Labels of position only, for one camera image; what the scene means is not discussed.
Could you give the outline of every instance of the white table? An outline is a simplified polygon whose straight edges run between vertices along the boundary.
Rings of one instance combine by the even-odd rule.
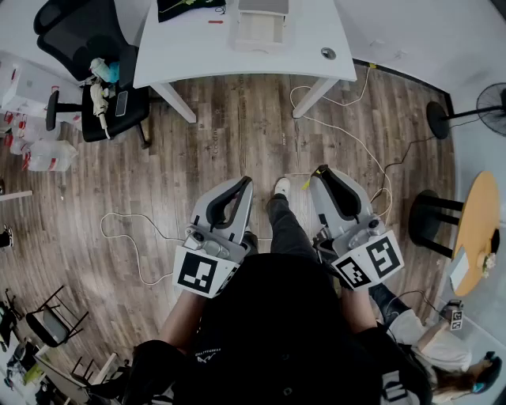
[[[162,23],[157,1],[146,18],[135,69],[134,87],[151,86],[189,123],[197,117],[169,84],[173,81],[224,74],[301,74],[320,78],[293,110],[300,118],[339,80],[357,76],[334,0],[290,0],[289,43],[278,54],[239,52],[232,48],[237,30],[238,0],[228,0],[227,13],[195,9]],[[223,21],[210,24],[209,21]],[[336,53],[323,57],[322,49]]]

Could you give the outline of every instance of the black fan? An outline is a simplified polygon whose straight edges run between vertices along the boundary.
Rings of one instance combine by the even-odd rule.
[[[427,104],[427,121],[432,133],[439,139],[450,134],[450,119],[478,114],[481,121],[492,131],[506,136],[506,83],[490,85],[476,101],[476,110],[447,115],[443,106],[431,101]]]

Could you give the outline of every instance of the long brown hair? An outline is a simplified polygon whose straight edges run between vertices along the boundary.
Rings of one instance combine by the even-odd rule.
[[[462,371],[446,371],[433,366],[436,373],[437,386],[434,390],[435,394],[443,394],[445,392],[462,392],[468,393],[473,391],[476,383],[476,376],[473,373],[464,373]]]

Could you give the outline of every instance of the person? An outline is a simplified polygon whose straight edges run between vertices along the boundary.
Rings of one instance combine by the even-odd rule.
[[[425,371],[434,403],[480,394],[495,383],[502,360],[494,352],[488,352],[471,365],[472,354],[467,345],[447,330],[455,307],[447,305],[442,310],[444,318],[432,327],[424,327],[413,309],[384,284],[371,287],[369,293],[382,313],[384,327]]]
[[[10,226],[3,226],[3,233],[0,234],[0,248],[14,246],[13,230]]]
[[[158,339],[135,347],[123,404],[431,403],[368,291],[344,290],[339,302],[289,209],[289,185],[279,180],[267,204],[270,253],[246,257],[218,297],[181,293]]]

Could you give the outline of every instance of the floor plank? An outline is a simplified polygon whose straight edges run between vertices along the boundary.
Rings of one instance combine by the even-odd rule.
[[[341,103],[356,100],[366,69],[357,66],[357,83],[337,84],[327,96]],[[0,222],[13,227],[16,245],[0,252],[0,283],[18,296],[24,312],[35,309],[60,285],[62,295],[79,313],[90,311],[85,330],[56,350],[55,363],[71,369],[80,356],[99,365],[115,351],[130,356],[134,345],[157,335],[179,291],[171,279],[144,286],[138,277],[132,243],[105,240],[100,219],[109,211],[145,214],[166,237],[180,238],[194,203],[220,182],[251,176],[255,197],[251,228],[265,240],[272,232],[265,212],[276,180],[293,182],[291,206],[310,237],[318,221],[308,191],[302,185],[324,163],[352,176],[372,196],[382,173],[364,149],[340,130],[291,116],[290,91],[312,85],[314,78],[275,75],[235,75],[176,83],[177,91],[198,113],[187,124],[163,100],[153,101],[144,128],[153,140],[141,150],[135,130],[112,142],[83,142],[78,131],[64,127],[62,138],[79,155],[66,173],[22,172],[19,157],[0,150],[0,171],[7,192],[33,190],[33,197],[0,203]],[[306,89],[296,90],[298,102]],[[321,100],[308,113],[320,121],[357,136],[382,166],[400,161],[413,140],[431,136],[425,105],[443,97],[404,78],[372,70],[361,102],[339,107]],[[388,281],[396,292],[422,289],[435,297],[444,259],[414,246],[407,218],[416,194],[432,188],[444,198],[453,196],[455,174],[451,141],[414,144],[404,165],[389,168],[394,192],[390,225],[398,235],[406,269]],[[377,212],[388,205],[386,193],[374,202]],[[107,218],[107,233],[129,233],[138,243],[142,273],[155,280],[172,270],[177,243],[157,235],[141,218]],[[450,229],[438,236],[448,243]],[[421,316],[427,305],[417,294],[406,296]],[[28,334],[25,324],[22,335]]]

